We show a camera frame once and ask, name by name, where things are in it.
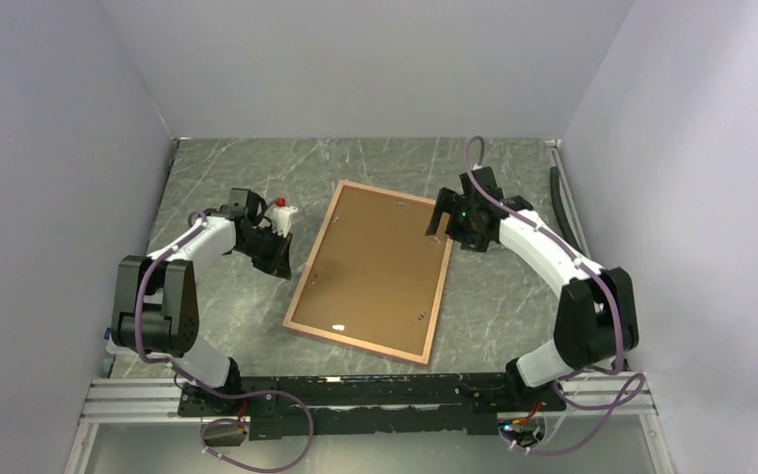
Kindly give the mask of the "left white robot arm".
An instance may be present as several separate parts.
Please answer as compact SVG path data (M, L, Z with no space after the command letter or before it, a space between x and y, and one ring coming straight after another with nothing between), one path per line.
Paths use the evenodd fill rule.
M112 345L147 364L163 364L204 390L204 402L220 415L243 401L237 362L199 332L196 282L224 256L238 253L266 275L289 279L291 227L298 213L282 197L267 200L242 188L218 207L194 211L188 229L144 256L127 256L117 268Z

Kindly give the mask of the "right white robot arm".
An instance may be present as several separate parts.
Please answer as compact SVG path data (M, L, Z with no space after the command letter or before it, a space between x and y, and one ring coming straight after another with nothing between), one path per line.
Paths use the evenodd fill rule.
M460 183L459 192L439 190L426 233L443 229L472 252L500 244L541 276L559 300L551 339L508 365L516 373L502 386L508 405L528 409L541 397L541 386L638 345L633 283L625 270L591 261L525 198L505 197L491 168L476 167Z

